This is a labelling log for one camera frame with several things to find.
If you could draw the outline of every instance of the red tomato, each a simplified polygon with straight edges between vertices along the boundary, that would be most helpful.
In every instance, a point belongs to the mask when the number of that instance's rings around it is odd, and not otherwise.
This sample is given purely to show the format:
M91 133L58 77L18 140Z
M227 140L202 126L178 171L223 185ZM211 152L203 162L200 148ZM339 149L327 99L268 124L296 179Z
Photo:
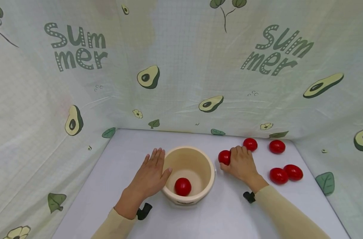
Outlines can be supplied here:
M225 165L230 164L230 151L229 150L223 150L218 154L218 161L220 163L223 163Z
M273 168L269 173L270 180L275 184L285 184L289 180L289 176L282 168Z
M253 138L245 139L242 145L245 146L247 150L250 150L252 152L258 147L257 141L255 141L255 139Z
M192 190L192 185L186 178L179 178L175 183L175 192L179 196L186 197Z
M283 169L292 181L299 181L303 178L303 172L298 166L288 164Z
M285 151L285 148L286 148L286 146L281 140L273 140L269 144L270 152L275 153L275 154L283 153Z

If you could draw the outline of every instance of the wrinkled fabric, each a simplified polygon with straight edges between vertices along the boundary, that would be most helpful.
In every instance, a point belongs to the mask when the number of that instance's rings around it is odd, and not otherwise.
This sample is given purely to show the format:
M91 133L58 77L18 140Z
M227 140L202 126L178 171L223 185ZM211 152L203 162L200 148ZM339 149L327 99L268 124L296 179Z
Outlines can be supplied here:
M117 128L291 139L363 238L363 0L0 1L0 238L50 238Z

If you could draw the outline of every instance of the white table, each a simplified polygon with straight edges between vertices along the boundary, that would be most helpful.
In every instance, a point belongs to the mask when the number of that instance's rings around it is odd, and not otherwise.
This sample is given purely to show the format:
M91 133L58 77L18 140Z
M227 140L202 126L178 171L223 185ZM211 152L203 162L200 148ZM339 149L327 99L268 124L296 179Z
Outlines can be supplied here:
M146 130L118 130L109 142L83 188L64 217L53 239L90 238L118 201L147 153L153 148L170 150L190 145L202 149L214 162L216 179L211 192L196 207L177 208L159 192L145 202L153 206L143 221L138 221L129 238L148 239L273 239L279 238L269 218L249 204L242 194L250 191L239 180L224 174L217 155L224 149L241 145L244 138ZM277 190L316 222L331 238L348 239L329 202L290 141L284 141L281 155L268 150L268 139L257 139L253 153L257 170L268 179L269 170L286 164L299 166L304 178L289 181Z

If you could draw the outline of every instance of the flower print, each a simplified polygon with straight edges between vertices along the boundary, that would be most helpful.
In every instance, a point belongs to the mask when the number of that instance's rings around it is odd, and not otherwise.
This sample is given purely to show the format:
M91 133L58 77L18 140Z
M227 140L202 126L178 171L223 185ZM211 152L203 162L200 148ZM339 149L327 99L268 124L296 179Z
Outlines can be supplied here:
M272 124L272 123L263 123L263 124L260 126L260 128L261 128L262 130L268 130L268 129L272 128L272 127L273 127L273 124Z
M136 118L139 118L139 119L143 118L143 114L141 113L141 111L136 109L136 110L133 110L133 113Z
M11 230L4 239L25 239L30 232L29 226L17 227Z

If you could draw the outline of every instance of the black clip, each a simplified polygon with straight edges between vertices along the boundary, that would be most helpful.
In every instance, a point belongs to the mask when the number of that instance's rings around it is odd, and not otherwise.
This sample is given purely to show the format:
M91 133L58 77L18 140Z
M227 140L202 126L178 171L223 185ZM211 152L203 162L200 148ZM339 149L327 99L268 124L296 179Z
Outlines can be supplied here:
M250 203L254 203L255 202L255 195L254 192L249 193L249 192L244 192L244 194L242 194L242 196L244 196L244 198Z
M143 209L139 208L136 213L136 215L138 216L138 220L139 221L144 220L147 217L147 215L150 213L151 209L152 209L152 206L151 206L151 204L148 204L148 203L144 204Z

